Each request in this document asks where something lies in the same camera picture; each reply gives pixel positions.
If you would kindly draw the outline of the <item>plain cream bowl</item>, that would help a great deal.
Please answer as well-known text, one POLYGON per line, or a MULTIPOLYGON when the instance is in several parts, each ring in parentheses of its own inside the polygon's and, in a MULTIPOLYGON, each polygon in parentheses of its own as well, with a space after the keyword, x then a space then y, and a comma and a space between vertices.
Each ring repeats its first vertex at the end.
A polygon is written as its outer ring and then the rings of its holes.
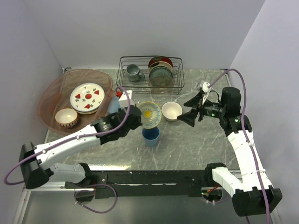
POLYGON ((176 102, 165 103, 161 111, 167 121, 177 121, 177 117, 183 113, 182 107, 176 102))

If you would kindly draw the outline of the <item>blue plastic cup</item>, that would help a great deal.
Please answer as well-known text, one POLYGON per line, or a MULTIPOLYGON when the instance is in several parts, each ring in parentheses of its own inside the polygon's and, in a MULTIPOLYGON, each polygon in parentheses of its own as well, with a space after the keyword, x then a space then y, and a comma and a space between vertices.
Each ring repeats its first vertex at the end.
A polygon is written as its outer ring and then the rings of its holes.
POLYGON ((153 147, 156 145, 159 138, 160 131, 158 127, 152 129, 143 129, 142 136, 147 147, 153 147))

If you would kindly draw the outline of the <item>light blue cup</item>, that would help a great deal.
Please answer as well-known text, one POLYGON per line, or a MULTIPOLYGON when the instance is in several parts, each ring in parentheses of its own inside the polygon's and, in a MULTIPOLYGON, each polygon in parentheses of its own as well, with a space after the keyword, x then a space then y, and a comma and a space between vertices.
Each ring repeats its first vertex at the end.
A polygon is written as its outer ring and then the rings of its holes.
POLYGON ((107 114, 112 114, 118 112, 120 109, 120 104, 119 104, 119 98, 117 96, 114 96, 107 109, 107 114))

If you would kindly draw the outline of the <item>cream white bear plate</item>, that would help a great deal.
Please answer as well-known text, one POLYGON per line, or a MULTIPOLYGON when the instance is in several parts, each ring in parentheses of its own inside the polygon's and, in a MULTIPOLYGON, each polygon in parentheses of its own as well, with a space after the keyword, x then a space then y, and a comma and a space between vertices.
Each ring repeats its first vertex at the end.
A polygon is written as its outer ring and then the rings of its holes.
POLYGON ((87 111, 87 112, 80 112, 80 111, 76 111, 76 112, 79 113, 79 114, 82 114, 82 115, 88 115, 88 114, 96 113, 96 111, 97 111, 97 109, 92 110, 92 111, 87 111))

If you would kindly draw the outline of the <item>blue bottom plate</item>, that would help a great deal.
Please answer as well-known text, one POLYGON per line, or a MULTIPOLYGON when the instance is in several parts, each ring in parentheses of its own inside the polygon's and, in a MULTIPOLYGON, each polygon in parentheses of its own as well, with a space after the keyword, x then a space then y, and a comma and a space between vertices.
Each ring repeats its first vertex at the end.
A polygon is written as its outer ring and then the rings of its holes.
POLYGON ((70 95, 71 107, 80 112, 98 109, 105 97, 104 89, 95 83, 77 86, 70 95))

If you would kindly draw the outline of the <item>white bowl blue dashes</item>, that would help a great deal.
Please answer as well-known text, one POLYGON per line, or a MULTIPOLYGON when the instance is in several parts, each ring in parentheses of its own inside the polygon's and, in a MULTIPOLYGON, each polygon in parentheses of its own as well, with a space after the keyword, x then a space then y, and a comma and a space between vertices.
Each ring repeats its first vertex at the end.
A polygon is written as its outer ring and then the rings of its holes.
POLYGON ((62 127, 72 127, 78 121, 78 113, 71 108, 65 108, 56 113, 55 120, 62 127))

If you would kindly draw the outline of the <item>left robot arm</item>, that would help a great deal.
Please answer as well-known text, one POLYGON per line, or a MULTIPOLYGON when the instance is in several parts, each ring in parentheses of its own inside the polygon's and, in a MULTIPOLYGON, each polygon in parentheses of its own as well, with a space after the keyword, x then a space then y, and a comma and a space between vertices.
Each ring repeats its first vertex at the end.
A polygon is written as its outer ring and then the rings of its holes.
POLYGON ((130 130, 141 126, 141 114, 138 107, 131 105, 50 143, 25 143, 21 147, 19 160, 24 161, 20 167, 26 188, 36 189, 51 179, 77 183, 83 188, 89 187, 93 176, 87 164, 66 165, 59 164, 59 160, 88 147, 127 136, 130 130))

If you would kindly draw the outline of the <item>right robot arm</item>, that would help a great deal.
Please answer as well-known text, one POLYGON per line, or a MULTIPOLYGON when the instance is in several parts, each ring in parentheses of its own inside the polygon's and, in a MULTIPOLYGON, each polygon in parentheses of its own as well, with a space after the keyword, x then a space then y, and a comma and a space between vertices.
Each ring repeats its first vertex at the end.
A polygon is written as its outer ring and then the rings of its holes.
POLYGON ((220 163, 206 166, 204 180, 207 185, 219 184, 232 197, 236 214, 240 217, 269 215, 282 199, 282 192, 274 188, 258 157, 253 140, 253 131, 247 116, 241 114, 239 89, 225 87, 221 99, 211 102, 207 99, 210 90, 199 87, 198 94, 184 103, 191 110, 178 116, 178 120, 190 126, 204 116, 219 119, 220 126, 233 147, 241 179, 236 178, 220 163))

